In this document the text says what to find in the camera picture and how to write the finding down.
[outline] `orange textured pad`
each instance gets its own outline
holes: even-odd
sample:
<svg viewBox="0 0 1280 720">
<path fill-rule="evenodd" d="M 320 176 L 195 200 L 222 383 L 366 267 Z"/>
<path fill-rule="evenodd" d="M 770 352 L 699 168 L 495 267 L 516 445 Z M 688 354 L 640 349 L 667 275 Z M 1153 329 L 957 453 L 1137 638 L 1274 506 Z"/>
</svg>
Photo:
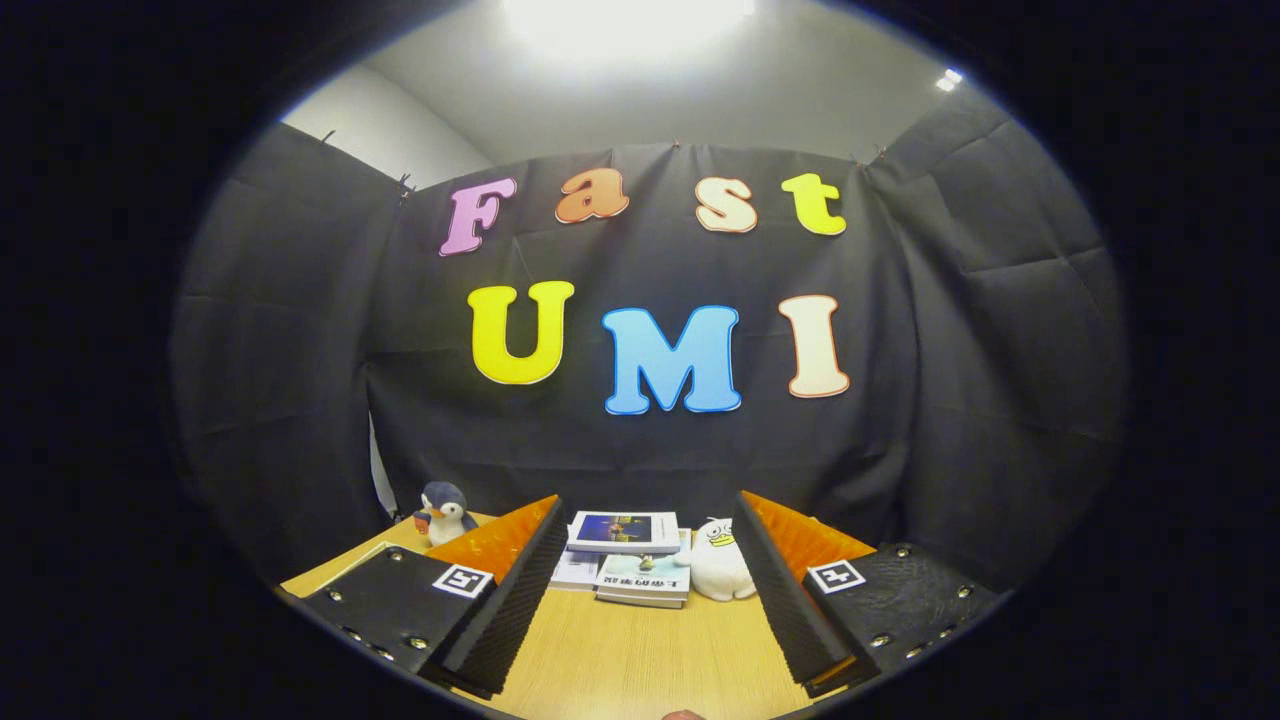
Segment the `orange textured pad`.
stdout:
<svg viewBox="0 0 1280 720">
<path fill-rule="evenodd" d="M 742 497 L 760 518 L 773 547 L 797 583 L 804 582 L 809 568 L 876 552 L 874 547 L 772 500 L 746 491 L 742 491 Z"/>
<path fill-rule="evenodd" d="M 507 577 L 507 570 L 511 570 L 516 557 L 520 556 L 520 551 L 525 550 L 525 543 L 547 518 L 557 497 L 553 495 L 512 510 L 502 518 L 462 533 L 456 539 L 428 550 L 426 556 L 493 573 L 494 582 L 500 584 Z"/>
</svg>

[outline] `yellow letter u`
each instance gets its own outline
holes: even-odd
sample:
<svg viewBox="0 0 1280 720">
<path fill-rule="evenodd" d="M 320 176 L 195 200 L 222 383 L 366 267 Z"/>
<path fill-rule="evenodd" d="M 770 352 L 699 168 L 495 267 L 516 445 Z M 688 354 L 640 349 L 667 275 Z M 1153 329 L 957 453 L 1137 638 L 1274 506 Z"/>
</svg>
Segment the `yellow letter u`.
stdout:
<svg viewBox="0 0 1280 720">
<path fill-rule="evenodd" d="M 516 288 L 494 286 L 471 291 L 467 305 L 475 311 L 471 357 L 476 369 L 495 383 L 511 386 L 550 377 L 564 354 L 564 301 L 572 295 L 573 284 L 564 281 L 529 288 L 529 297 L 538 302 L 538 346 L 529 357 L 512 357 L 507 352 L 507 307 L 516 300 Z"/>
</svg>

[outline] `magazine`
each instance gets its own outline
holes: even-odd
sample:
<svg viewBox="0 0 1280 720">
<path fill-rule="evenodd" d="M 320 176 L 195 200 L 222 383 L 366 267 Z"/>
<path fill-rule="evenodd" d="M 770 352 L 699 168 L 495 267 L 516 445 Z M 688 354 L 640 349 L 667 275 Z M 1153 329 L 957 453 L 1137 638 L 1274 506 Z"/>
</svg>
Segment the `magazine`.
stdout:
<svg viewBox="0 0 1280 720">
<path fill-rule="evenodd" d="M 568 550 L 625 555 L 680 550 L 675 512 L 582 511 L 570 525 Z"/>
<path fill-rule="evenodd" d="M 690 534 L 686 528 L 678 529 L 677 550 L 689 550 Z M 689 566 L 676 565 L 673 555 L 609 555 L 600 566 L 595 585 L 596 597 L 609 594 L 684 601 L 689 597 Z"/>
</svg>

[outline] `black curtain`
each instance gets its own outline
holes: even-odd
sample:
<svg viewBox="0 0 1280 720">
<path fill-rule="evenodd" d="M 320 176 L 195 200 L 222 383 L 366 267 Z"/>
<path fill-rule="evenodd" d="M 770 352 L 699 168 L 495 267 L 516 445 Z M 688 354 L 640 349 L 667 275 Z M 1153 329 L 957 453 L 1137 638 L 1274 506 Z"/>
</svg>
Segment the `black curtain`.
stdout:
<svg viewBox="0 0 1280 720">
<path fill-rule="evenodd" d="M 970 88 L 868 169 L 915 301 L 906 534 L 1025 579 L 1111 478 L 1128 401 L 1119 275 L 1079 191 Z"/>
<path fill-rule="evenodd" d="M 293 128 L 212 199 L 170 363 L 189 489 L 273 580 L 388 524 L 369 465 L 361 343 L 396 181 Z"/>
<path fill-rule="evenodd" d="M 630 206 L 559 223 L 561 183 L 623 177 Z M 840 188 L 835 237 L 804 229 L 782 181 Z M 741 178 L 759 225 L 714 233 L 695 183 Z M 438 250 L 462 187 L 515 178 L 483 243 Z M 1068 178 L 998 108 L 957 90 L 870 167 L 790 151 L 628 146 L 518 163 L 410 195 L 288 128 L 255 146 L 191 256 L 173 359 L 187 452 L 228 529 L 284 579 L 374 534 L 366 411 L 402 507 L 445 479 L 500 514 L 570 509 L 727 516 L 750 489 L 879 542 L 909 537 L 992 585 L 1043 561 L 1103 484 L 1125 387 L 1120 297 Z M 529 287 L 568 281 L 564 351 L 531 386 L 484 378 L 467 293 L 515 287 L 508 347 L 529 354 Z M 829 295 L 851 386 L 801 400 L 777 309 Z M 675 343 L 727 305 L 742 404 L 609 415 L 602 316 L 644 307 Z"/>
</svg>

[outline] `stuffed penguin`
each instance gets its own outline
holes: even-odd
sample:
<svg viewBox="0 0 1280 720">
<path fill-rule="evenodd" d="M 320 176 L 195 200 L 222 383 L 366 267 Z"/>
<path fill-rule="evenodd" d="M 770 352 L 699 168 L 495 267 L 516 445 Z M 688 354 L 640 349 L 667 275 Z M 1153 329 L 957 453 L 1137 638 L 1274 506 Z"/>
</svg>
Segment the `stuffed penguin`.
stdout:
<svg viewBox="0 0 1280 720">
<path fill-rule="evenodd" d="M 431 547 L 444 544 L 480 527 L 467 512 L 466 496 L 452 483 L 443 480 L 426 483 L 422 488 L 422 510 L 428 514 L 426 539 L 431 542 Z"/>
</svg>

